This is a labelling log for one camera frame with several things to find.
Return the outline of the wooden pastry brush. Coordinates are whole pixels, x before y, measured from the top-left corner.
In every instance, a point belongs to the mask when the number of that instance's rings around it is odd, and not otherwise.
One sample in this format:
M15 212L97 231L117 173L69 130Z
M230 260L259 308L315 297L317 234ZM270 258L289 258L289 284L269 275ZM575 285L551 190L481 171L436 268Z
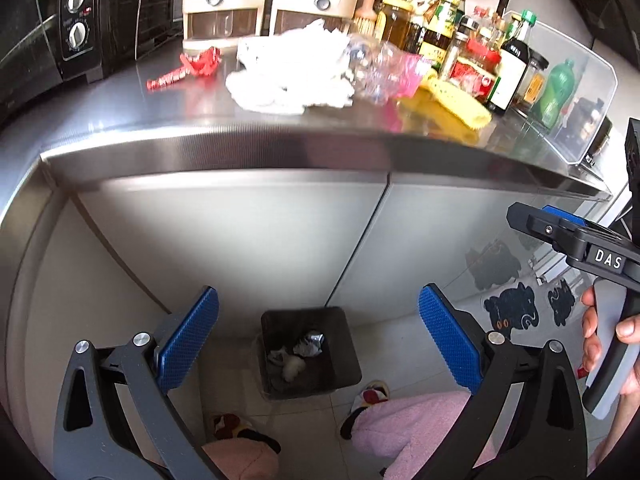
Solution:
M360 7L355 11L354 26L360 35L373 35L376 19L378 18L373 6L374 0L361 0Z

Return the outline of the dark vinegar bottle white label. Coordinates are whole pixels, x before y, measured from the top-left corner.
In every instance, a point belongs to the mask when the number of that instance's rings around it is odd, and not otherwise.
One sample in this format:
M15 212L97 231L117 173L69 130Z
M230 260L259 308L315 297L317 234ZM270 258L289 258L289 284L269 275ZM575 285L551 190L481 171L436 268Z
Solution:
M501 47L496 83L486 103L488 110L497 115L503 115L508 110L525 75L530 58L528 38L536 21L534 12L524 10L518 30Z

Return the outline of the orange pink snack bag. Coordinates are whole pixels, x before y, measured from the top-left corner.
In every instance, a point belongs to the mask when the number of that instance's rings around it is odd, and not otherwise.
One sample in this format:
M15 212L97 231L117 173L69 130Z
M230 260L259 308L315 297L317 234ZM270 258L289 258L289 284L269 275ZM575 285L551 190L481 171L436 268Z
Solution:
M412 98L431 68L432 61L429 58L401 51L392 59L388 69L387 96L391 99Z

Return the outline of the red snack wrapper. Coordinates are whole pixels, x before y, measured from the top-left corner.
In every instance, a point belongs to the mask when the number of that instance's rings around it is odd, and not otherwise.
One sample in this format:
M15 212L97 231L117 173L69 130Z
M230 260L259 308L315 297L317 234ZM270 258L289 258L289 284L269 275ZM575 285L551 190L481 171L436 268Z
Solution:
M216 73L221 62L221 50L211 47L196 55L180 54L181 65L156 79L149 79L145 83L148 91L160 89L176 84L188 77L209 77Z

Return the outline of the black cat sticker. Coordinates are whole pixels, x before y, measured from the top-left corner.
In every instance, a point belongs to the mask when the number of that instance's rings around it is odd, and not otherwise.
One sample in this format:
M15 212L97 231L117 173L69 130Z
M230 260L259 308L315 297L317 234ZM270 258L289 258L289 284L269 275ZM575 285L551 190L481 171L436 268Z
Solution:
M534 290L523 283L507 288L499 296L484 300L491 326L504 338L511 339L514 330L537 327L540 321Z

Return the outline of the black trash bin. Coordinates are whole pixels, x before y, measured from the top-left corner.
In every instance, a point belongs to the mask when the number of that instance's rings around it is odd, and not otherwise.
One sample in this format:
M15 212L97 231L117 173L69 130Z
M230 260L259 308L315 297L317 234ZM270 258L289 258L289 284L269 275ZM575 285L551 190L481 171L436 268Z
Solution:
M360 382L361 368L343 309L269 310L260 324L258 364L267 399L321 396Z

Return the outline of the left cream grain dispenser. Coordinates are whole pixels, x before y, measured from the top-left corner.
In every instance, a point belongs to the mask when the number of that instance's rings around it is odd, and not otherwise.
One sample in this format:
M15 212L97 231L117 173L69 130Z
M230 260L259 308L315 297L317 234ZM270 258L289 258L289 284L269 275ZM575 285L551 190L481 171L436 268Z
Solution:
M182 47L188 53L232 47L262 30L266 0L182 0Z

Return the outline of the spice jar black lid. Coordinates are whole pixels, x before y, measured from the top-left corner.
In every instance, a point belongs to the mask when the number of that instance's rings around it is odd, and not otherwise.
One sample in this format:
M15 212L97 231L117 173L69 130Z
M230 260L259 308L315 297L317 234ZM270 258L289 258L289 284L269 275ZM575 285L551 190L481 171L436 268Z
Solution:
M549 61L535 50L530 50L525 75L516 90L514 103L520 110L530 110L541 96L546 84Z

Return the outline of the green soda bottle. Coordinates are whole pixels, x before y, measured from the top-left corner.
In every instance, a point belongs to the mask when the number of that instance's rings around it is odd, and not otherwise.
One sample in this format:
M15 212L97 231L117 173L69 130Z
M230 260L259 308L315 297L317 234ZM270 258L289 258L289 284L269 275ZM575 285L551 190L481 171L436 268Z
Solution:
M533 115L548 130L555 126L563 106L575 89L574 65L575 62L567 58L552 68L544 91L533 107Z

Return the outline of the honey jar yellow lid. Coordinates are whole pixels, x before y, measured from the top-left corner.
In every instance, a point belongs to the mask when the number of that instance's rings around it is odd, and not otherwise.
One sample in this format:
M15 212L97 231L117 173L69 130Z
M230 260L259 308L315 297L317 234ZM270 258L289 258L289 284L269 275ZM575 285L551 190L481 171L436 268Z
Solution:
M413 6L406 0L382 0L374 26L374 38L401 48L406 40Z

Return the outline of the white plastic bag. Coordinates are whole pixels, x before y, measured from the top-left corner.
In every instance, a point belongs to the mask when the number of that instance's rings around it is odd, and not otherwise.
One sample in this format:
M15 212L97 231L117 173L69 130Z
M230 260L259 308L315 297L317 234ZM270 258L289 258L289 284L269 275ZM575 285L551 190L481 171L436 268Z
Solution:
M349 68L350 37L317 20L281 35L243 40L236 48L241 68L226 87L243 110L295 116L308 107L344 108L355 95Z

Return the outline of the right pink fuzzy trouser leg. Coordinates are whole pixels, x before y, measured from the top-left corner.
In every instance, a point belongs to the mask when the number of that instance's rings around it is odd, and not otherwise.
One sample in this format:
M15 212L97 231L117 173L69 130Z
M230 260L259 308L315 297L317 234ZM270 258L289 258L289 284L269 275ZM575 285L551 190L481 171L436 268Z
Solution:
M471 399L465 391L390 397L382 382L356 396L340 436L360 453L389 458L384 479L411 479L432 457Z

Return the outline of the yellow foam fruit net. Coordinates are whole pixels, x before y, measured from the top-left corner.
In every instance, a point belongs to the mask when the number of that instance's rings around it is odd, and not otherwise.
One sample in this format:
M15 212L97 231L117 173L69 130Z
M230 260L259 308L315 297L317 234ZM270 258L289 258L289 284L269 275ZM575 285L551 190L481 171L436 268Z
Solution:
M441 80L436 75L427 74L423 77L420 87L468 128L480 130L490 124L491 112L455 84Z

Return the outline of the soy sauce bottle green label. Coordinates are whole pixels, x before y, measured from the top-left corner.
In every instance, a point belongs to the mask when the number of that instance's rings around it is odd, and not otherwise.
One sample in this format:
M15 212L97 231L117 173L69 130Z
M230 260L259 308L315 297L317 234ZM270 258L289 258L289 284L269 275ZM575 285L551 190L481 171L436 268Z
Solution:
M419 54L427 58L436 72L442 67L454 33L465 12L465 0L438 0L434 12L424 22Z

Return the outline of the pink fuzzy trouser leg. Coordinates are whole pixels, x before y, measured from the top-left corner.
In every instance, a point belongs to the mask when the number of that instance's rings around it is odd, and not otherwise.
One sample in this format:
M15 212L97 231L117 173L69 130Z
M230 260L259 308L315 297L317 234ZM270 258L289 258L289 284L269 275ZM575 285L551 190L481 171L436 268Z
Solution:
M384 479L411 479L432 457L471 399L465 391L390 397L382 382L356 396L340 436L360 453L389 458Z
M234 438L209 442L203 452L230 480L277 478L279 457L264 442Z

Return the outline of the left pink fuzzy trouser leg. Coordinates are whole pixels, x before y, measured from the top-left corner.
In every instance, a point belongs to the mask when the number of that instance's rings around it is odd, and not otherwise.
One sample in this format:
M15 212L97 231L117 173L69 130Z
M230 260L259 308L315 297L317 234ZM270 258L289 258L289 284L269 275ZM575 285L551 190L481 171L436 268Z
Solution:
M209 442L203 452L230 480L277 478L279 457L264 442L234 438Z

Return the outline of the clear plastic bottle blue cap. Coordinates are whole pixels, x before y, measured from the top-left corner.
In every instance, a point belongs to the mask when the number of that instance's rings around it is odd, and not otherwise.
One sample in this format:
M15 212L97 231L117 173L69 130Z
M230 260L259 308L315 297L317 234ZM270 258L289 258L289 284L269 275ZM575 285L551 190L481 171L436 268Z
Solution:
M398 88L404 52L387 41L351 34L347 45L349 80L356 96L385 104Z

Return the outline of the chili sauce jar red lid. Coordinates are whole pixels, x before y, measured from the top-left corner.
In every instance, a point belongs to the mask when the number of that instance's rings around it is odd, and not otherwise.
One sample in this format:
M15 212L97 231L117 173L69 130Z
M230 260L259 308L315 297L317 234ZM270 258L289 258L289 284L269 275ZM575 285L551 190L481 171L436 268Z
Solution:
M500 62L498 50L470 38L454 63L449 80L478 102L485 103L495 87Z

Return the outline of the black toaster oven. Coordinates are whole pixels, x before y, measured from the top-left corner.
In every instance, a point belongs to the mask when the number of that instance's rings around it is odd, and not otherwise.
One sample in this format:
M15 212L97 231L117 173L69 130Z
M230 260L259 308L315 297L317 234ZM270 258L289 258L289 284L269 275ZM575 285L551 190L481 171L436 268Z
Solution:
M1 0L1 116L107 77L178 32L178 0Z

